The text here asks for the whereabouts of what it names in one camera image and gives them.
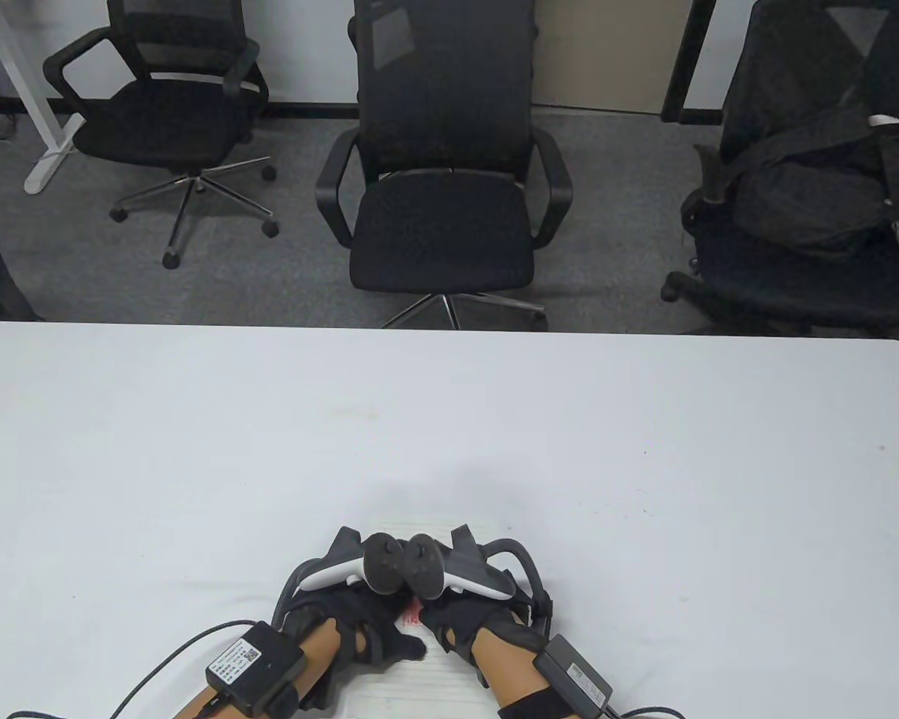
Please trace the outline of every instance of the black office chair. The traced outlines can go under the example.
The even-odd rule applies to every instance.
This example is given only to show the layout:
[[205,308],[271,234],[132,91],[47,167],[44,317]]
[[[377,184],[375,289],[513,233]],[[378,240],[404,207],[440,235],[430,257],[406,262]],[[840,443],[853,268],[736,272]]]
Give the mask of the black office chair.
[[[683,226],[696,243],[697,276],[670,274],[664,301],[686,298],[718,327],[740,333],[809,333],[817,326],[887,335],[899,328],[899,225],[890,218],[843,237],[860,250],[833,261],[741,229],[735,185],[722,201],[707,196],[710,175],[745,165],[739,158],[748,152],[772,154],[771,141],[785,133],[791,133],[786,143],[808,139],[806,148],[836,139],[831,119],[857,103],[899,118],[899,0],[759,0],[727,96],[716,167],[701,148],[704,186],[682,206]],[[826,130],[805,134],[805,127]],[[805,167],[872,168],[871,177],[882,181],[888,171],[881,141],[874,130],[858,143],[793,159]],[[752,153],[757,146],[762,150]]]
[[[264,165],[264,180],[277,177],[276,169],[267,165],[269,157],[220,165],[238,142],[252,138],[253,124],[269,99],[257,65],[260,46],[246,36],[240,0],[108,0],[107,4],[110,27],[84,35],[44,65],[49,83],[86,119],[73,144],[91,157],[165,168],[179,175],[119,199],[111,218],[124,222],[127,203],[185,189],[163,258],[167,270],[180,266],[180,227],[195,191],[212,189],[260,213],[267,218],[262,231],[277,236],[279,225],[270,210],[216,179],[259,165]],[[120,53],[135,79],[110,100],[87,103],[63,71],[104,40]]]
[[[425,295],[385,327],[457,300],[545,309],[488,294],[533,281],[533,252],[572,205],[559,148],[530,119],[534,0],[357,0],[360,126],[340,135],[316,201],[360,290]],[[339,186],[360,150],[366,192],[350,231]],[[533,237],[522,185],[533,148],[550,186]]]

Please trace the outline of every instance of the white table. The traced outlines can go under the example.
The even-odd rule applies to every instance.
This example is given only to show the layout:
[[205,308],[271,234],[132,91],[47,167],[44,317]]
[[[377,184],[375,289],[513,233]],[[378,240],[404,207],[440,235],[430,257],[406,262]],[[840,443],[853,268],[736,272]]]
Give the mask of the white table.
[[527,544],[619,710],[899,716],[897,343],[0,324],[0,719],[428,516]]
[[0,0],[0,62],[3,62],[36,130],[46,143],[46,153],[37,161],[24,182],[24,190],[29,195],[37,195],[43,191],[46,183],[53,177],[53,172],[56,172],[70,153],[73,135],[83,125],[83,116],[73,114],[66,126],[60,127],[43,94],[43,83],[29,65],[27,55],[24,55],[16,35],[7,23],[3,0]]

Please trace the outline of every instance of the human hand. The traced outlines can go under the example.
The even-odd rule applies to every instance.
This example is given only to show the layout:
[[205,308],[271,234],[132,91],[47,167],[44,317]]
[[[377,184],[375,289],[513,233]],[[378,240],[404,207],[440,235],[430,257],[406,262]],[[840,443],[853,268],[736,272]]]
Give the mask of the human hand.
[[546,638],[525,625],[521,599],[498,601],[471,592],[447,590],[437,599],[421,600],[420,621],[447,653],[455,652],[476,667],[473,642],[480,629],[525,649],[542,651]]
[[399,632],[396,620],[412,602],[403,586],[394,595],[377,595],[364,582],[328,586],[317,592],[296,592],[286,604],[282,633],[299,644],[328,619],[336,620],[339,653],[313,689],[302,699],[302,709],[326,709],[336,698],[341,672],[353,664],[386,669],[398,661],[422,660],[426,645]]

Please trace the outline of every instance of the forearm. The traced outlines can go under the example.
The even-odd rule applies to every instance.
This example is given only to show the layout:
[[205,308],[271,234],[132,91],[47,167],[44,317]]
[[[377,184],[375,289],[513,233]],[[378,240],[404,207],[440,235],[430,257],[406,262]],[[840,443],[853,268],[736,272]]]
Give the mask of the forearm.
[[505,643],[488,629],[480,629],[476,634],[473,658],[501,708],[549,688],[549,682],[533,667],[535,654]]
[[[305,640],[300,643],[300,649],[306,655],[306,669],[303,674],[296,678],[293,686],[302,699],[305,697],[313,685],[319,681],[320,677],[326,674],[327,669],[336,658],[339,651],[340,636],[336,630],[336,620],[328,619],[324,624],[317,627]],[[357,651],[361,652],[366,646],[366,641],[362,634],[357,634]],[[201,691],[193,698],[193,701],[186,706],[182,712],[176,715],[176,719],[193,719],[199,714],[200,709],[216,696],[216,691],[210,689],[209,686]],[[234,706],[224,706],[220,709],[220,713],[214,716],[214,719],[245,719],[240,710]]]

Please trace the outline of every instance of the beige cabinet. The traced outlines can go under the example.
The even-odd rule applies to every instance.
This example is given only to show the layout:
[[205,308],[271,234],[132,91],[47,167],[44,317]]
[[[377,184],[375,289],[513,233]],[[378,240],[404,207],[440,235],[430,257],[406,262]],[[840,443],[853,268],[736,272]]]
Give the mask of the beige cabinet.
[[692,0],[536,0],[534,100],[662,110]]

